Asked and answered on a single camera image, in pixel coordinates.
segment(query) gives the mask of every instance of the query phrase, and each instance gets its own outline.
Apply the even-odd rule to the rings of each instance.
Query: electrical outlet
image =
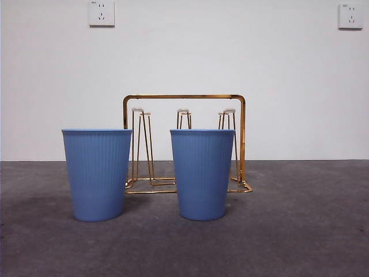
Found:
[[[88,19],[90,27],[115,25],[115,3],[112,0],[94,1],[88,4]]]
[[[362,29],[364,27],[364,5],[362,3],[341,3],[338,6],[339,29]]]

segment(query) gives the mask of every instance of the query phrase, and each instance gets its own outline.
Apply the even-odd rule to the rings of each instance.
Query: cup rim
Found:
[[[62,132],[127,132],[132,129],[62,129]]]
[[[170,132],[234,132],[234,129],[170,129]]]

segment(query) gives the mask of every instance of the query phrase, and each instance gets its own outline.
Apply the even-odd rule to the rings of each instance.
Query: ribbed plastic cup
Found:
[[[224,216],[234,130],[170,130],[179,212],[192,220]]]
[[[74,217],[97,222],[123,211],[132,130],[64,129]]]

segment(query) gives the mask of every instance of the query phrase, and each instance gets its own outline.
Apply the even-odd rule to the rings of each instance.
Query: concrete floor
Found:
[[[172,174],[157,162],[157,175]],[[64,162],[1,163],[2,276],[369,276],[369,160],[247,162],[225,217],[179,216],[175,194],[73,218]]]

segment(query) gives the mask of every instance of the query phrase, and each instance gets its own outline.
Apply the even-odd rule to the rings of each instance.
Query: gold metal rack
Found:
[[[154,94],[137,94],[137,95],[127,95],[124,100],[123,100],[123,128],[124,129],[128,129],[128,109],[127,109],[127,105],[128,105],[128,101],[130,99],[238,99],[240,100],[240,151],[239,151],[239,168],[237,168],[237,178],[231,177],[231,179],[233,181],[236,181],[237,184],[242,187],[242,189],[239,190],[228,190],[228,192],[236,192],[236,193],[247,193],[247,192],[252,192],[253,189],[252,187],[246,182],[246,163],[245,163],[245,151],[246,151],[246,101],[244,99],[244,97],[242,95],[231,95],[231,94],[207,94],[207,95],[154,95]],[[229,114],[231,113],[228,109],[228,111],[225,110],[223,112],[223,127],[224,127],[224,117],[225,115],[228,116],[228,124],[229,124]],[[144,119],[145,113],[142,111],[141,112],[141,116]],[[189,113],[189,111],[180,111],[178,110],[177,112],[177,127],[178,127],[178,120],[179,120],[179,116],[186,115],[187,116],[187,123],[189,126],[189,129],[191,129],[192,127],[192,123],[191,123],[191,114]],[[134,152],[133,152],[134,148],[132,146],[132,157],[134,156]],[[133,169],[132,169],[132,178],[127,180],[126,183],[126,189],[130,189],[134,186],[134,181],[138,181],[138,180],[148,180],[150,181],[151,185],[152,184],[152,180],[158,180],[158,181],[163,181],[163,180],[170,180],[172,181],[169,184],[155,184],[155,185],[174,185],[175,184],[175,177],[157,177],[154,175],[153,173],[153,163],[150,166],[150,158],[149,158],[149,154],[148,154],[148,166],[149,166],[149,177],[146,178],[142,178],[139,176],[136,176],[136,178],[134,177],[133,174]],[[145,191],[126,191],[127,194],[134,194],[134,193],[176,193],[176,190],[145,190]]]
[[[240,174],[239,174],[239,170],[238,170],[237,136],[236,136],[236,116],[235,116],[236,109],[228,108],[228,109],[224,110],[222,113],[218,113],[218,115],[219,115],[218,129],[224,129],[224,118],[225,118],[225,116],[228,117],[228,129],[231,128],[230,120],[229,120],[229,115],[230,114],[232,114],[232,117],[233,117],[233,130],[235,131],[234,142],[235,142],[235,157],[236,157],[236,177],[231,176],[231,180],[240,182]]]

